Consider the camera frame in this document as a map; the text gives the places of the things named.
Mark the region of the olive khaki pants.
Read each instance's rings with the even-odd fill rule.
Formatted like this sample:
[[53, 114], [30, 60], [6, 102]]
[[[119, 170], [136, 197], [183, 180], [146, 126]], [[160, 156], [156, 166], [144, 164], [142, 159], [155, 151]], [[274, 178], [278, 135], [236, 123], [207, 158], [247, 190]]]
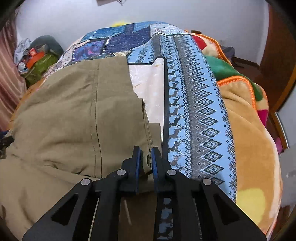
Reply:
[[11, 132], [1, 160], [1, 221], [17, 240], [83, 178], [105, 178], [135, 146], [147, 156], [162, 144], [125, 56], [55, 72], [20, 105]]

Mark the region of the orange colourful fleece blanket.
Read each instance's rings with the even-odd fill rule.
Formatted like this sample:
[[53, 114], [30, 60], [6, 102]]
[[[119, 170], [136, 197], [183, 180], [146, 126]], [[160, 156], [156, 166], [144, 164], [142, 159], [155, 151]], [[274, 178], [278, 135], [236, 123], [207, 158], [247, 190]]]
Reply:
[[268, 99], [263, 88], [239, 73], [218, 42], [192, 34], [207, 58], [226, 106], [236, 157], [236, 204], [271, 238], [282, 197], [276, 144], [266, 129]]

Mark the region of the pink striped curtain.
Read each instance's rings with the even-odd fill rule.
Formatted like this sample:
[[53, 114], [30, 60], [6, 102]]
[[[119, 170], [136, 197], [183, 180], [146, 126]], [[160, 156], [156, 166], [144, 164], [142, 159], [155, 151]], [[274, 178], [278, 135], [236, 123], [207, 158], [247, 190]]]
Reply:
[[0, 55], [0, 98], [1, 131], [5, 131], [17, 105], [27, 91], [14, 63], [16, 49], [16, 17], [10, 17], [1, 29]]

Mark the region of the blue patchwork patterned quilt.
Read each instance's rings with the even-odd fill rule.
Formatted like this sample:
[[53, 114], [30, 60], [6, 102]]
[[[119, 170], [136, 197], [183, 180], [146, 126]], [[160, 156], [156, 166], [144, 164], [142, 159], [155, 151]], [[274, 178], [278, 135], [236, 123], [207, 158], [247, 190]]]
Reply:
[[[189, 179], [210, 179], [235, 203], [234, 140], [226, 107], [210, 65], [193, 37], [164, 23], [99, 29], [82, 38], [72, 58], [79, 63], [117, 57], [120, 52], [129, 68], [150, 68], [158, 59], [164, 62], [160, 81], [163, 140], [161, 148], [154, 146], [161, 157]], [[140, 182], [148, 178], [145, 163], [153, 175], [152, 149], [147, 156], [142, 152], [138, 192]]]

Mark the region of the brown wooden door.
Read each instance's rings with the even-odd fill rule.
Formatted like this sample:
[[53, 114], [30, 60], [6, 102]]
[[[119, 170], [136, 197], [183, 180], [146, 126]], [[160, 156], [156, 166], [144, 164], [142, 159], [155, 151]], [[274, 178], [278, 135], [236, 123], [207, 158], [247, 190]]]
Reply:
[[268, 5], [268, 34], [259, 66], [259, 85], [269, 110], [277, 112], [295, 87], [295, 29], [277, 6]]

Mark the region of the green bag clutter pile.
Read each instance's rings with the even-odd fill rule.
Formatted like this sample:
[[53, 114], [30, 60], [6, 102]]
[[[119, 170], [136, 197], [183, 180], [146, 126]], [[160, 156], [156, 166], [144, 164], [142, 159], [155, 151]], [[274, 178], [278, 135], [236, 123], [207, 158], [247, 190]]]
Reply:
[[34, 41], [26, 38], [16, 47], [14, 63], [29, 87], [41, 80], [63, 53], [61, 45], [50, 35], [39, 36]]

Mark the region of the yellow plush toy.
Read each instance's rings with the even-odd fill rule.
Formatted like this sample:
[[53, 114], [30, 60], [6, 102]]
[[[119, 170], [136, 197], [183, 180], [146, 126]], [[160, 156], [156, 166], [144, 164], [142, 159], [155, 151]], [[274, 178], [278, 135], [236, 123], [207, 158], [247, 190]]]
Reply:
[[124, 26], [124, 25], [127, 25], [127, 24], [130, 24], [130, 22], [127, 22], [127, 21], [117, 21], [117, 22], [113, 23], [111, 26], [112, 27], [119, 27], [119, 26]]

